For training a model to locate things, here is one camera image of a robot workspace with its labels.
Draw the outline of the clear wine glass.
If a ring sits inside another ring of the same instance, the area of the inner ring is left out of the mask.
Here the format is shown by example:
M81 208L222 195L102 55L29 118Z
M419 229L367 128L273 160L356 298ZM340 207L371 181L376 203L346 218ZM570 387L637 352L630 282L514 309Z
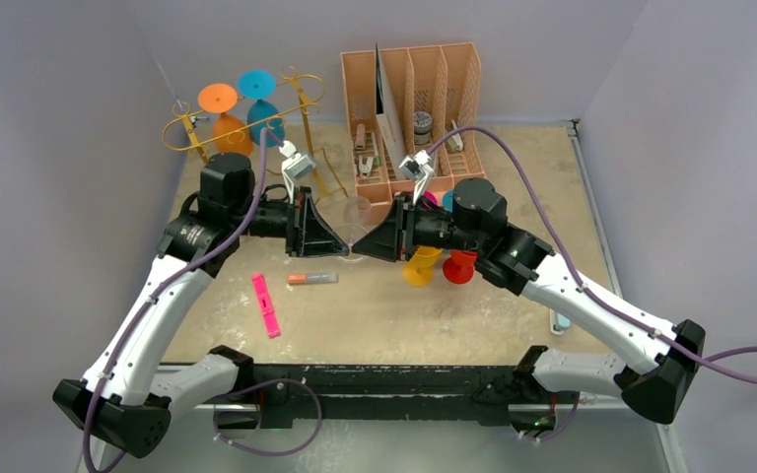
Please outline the clear wine glass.
M351 197L343 211L343 224L339 228L339 235L342 237L348 248L348 253L338 256L338 259L347 263L356 263L361 261L364 256L356 253L353 246L368 233L367 220L371 213L372 204L362 196Z

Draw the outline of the yellow plastic wine glass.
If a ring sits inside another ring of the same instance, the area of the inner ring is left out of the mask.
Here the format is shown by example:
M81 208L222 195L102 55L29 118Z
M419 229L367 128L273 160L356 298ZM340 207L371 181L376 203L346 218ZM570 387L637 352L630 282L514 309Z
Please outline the yellow plastic wine glass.
M434 266L442 254L439 248L419 246L403 267L404 281L416 288L429 285L434 277Z

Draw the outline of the light blue wine glass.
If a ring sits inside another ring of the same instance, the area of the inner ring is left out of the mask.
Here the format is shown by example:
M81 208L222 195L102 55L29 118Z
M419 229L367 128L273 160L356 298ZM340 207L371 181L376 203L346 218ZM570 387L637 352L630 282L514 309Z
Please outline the light blue wine glass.
M442 206L448 212L451 212L453 208L453 194L454 192L450 190L446 192L442 198Z

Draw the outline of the red plastic wine glass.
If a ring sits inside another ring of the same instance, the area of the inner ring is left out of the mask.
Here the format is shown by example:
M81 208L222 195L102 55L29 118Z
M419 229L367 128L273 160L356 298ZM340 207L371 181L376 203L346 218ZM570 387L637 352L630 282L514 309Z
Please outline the red plastic wine glass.
M445 278L456 285L467 284L475 274L476 259L476 252L451 250L448 259L443 263Z

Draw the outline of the magenta plastic wine glass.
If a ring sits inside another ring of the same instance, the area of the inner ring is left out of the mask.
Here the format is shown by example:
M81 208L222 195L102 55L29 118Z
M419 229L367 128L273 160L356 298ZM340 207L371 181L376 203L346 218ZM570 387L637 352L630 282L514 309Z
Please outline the magenta plastic wine glass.
M432 192L428 190L426 190L423 194L423 202L424 202L424 205L427 206L428 208L440 207L439 200L436 198L436 196Z

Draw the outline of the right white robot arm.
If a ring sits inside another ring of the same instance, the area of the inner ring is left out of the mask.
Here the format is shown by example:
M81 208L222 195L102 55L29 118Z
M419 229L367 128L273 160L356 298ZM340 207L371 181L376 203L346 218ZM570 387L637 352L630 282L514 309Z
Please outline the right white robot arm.
M485 281L563 314L612 351L602 358L547 350L516 371L521 398L592 392L620 398L649 421L672 423L697 374L690 357L702 353L705 329L652 315L570 271L562 252L509 222L507 207L485 178L462 181L450 211L403 192L353 250L389 262L409 259L421 246L475 253L474 269Z

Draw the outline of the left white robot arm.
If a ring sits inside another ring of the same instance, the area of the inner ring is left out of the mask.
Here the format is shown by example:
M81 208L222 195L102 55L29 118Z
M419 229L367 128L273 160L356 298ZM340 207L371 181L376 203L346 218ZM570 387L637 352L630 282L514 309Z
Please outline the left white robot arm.
M241 403L259 387L253 359L226 346L168 376L158 367L187 313L240 247L241 236L274 237L293 257L344 256L349 245L319 215L308 187L270 199L250 159L213 156L199 189L165 228L147 281L99 358L64 379L54 403L84 434L136 458L149 455L172 422L224 396Z

